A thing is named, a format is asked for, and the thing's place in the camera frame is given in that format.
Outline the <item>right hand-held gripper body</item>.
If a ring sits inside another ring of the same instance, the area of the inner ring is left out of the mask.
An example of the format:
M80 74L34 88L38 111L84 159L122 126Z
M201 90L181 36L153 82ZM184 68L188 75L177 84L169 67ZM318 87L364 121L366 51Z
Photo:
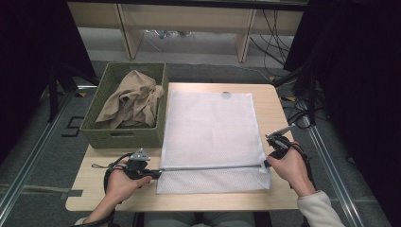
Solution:
M287 154L291 143L285 137L285 134L289 132L293 127L294 124L291 124L287 127L282 128L281 130L277 130L271 134L266 135L266 140L268 144L273 147L273 152L270 154L271 157L275 159L282 159Z

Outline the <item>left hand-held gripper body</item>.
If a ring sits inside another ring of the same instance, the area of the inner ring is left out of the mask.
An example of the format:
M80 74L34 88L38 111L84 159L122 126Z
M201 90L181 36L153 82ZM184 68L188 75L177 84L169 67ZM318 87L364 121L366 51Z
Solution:
M146 166L150 157L140 148L135 151L126 162L125 173L132 180L138 180L145 176Z

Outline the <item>green woven basket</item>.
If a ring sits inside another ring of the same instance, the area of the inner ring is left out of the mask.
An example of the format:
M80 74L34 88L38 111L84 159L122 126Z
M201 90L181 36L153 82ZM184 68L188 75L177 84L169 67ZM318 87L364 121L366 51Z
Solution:
M155 126L139 126L116 129L103 128L96 123L106 100L116 91L123 78L137 70L155 79L165 94L158 102ZM163 145L166 125L168 75L164 63L109 62L97 86L95 96L85 115L80 131L93 148L160 148Z

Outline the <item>beige garment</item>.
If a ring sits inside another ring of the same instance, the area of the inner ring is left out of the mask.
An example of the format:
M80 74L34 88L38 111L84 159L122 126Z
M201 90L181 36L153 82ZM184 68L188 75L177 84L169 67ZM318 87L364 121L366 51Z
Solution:
M96 123L105 129L154 127L165 89L155 79L130 71L106 100Z

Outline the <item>white mesh laundry bag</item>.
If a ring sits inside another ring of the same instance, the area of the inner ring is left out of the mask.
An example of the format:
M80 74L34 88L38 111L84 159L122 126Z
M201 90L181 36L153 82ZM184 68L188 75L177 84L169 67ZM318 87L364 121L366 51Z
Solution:
M270 188L270 170L251 94L170 94L159 194Z

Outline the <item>person's right hand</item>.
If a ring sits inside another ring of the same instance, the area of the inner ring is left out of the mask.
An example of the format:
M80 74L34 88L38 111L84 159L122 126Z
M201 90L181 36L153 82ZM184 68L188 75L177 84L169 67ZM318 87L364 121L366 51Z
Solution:
M291 145L282 159L270 159L272 168L289 183L299 197L316 193L317 190L308 178L304 160L298 152L300 145L297 142L292 142Z

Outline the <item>person's left hand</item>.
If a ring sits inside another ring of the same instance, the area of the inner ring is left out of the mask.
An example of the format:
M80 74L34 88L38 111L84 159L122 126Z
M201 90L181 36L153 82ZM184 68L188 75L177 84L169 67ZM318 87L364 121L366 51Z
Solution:
M119 162L113 168L109 177L104 201L111 206L116 206L122 201L127 200L137 189L152 180L150 176L146 176L139 180L130 179L124 172L123 167L125 165L125 160Z

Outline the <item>person's lap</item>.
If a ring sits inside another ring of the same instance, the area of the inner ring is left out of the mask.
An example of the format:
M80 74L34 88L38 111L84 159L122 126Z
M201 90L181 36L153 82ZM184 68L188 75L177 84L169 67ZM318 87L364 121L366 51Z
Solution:
M145 213L144 227L255 227L253 212Z

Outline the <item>black metal stand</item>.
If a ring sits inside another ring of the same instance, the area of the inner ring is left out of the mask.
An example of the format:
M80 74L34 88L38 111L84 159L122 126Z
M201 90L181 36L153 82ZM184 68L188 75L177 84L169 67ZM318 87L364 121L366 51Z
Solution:
M317 98L316 74L313 72L311 66L301 66L283 78L276 80L272 85L275 88L278 88L291 80L295 80L291 89L292 93L297 97L303 97L306 99L306 116L309 119L310 125L315 126Z
M70 64L62 61L53 61L50 64L48 71L48 91L50 99L49 122L52 122L59 112L58 85L61 86L66 94L75 92L78 89L78 86L74 81L74 77L84 79L95 86L99 84L96 74L92 74L90 76L77 67L71 66Z

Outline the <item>grey floor tape strip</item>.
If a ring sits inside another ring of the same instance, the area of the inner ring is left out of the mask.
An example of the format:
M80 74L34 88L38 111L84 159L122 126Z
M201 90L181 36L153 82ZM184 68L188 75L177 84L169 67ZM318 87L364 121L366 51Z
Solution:
M63 187L52 187L52 186L39 186L39 185L24 185L22 187L23 194L58 194L61 200L67 200L68 198L81 197L83 194L82 190L73 190L70 188Z

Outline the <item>black curtain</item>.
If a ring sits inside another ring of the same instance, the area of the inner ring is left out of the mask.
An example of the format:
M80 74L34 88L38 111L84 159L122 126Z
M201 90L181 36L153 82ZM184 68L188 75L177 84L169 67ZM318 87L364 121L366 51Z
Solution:
M0 164L10 154L45 87L94 83L91 64L66 0L0 0Z
M323 87L333 124L392 227L401 227L401 0L307 0L288 71Z

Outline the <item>clear plastic clutter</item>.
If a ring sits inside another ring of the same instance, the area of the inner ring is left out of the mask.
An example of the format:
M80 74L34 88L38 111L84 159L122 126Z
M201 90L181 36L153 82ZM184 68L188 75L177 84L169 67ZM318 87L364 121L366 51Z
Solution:
M147 30L147 33L154 33L160 39L174 38L174 37L188 37L190 31L176 31L176 30Z

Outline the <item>light wooden desk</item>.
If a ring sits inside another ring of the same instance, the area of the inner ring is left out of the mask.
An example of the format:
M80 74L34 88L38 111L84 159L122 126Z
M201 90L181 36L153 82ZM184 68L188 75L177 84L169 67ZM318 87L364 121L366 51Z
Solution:
M67 4L78 27L119 29L130 59L136 56L144 31L155 29L233 33L238 60L244 62L251 35L270 34L276 30L280 36L293 36L303 16L300 11L278 9L151 6L79 0L68 0Z

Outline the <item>aluminium floor rail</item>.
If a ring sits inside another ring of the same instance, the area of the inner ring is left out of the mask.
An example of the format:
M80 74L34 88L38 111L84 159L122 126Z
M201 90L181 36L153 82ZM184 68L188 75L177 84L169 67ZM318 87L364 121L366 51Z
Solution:
M49 122L45 99L28 122L22 137L0 165L0 226L12 217L65 203L58 194L23 194L24 185L73 189L88 143L79 130L96 87L80 85L75 92L59 93L59 112Z
M341 179L340 174L334 165L334 162L317 127L311 123L307 116L303 117L303 121L309 125L308 133L322 160L323 167L327 172L330 183L333 186L344 215L347 217L350 226L365 227L357 206L352 200L350 193Z

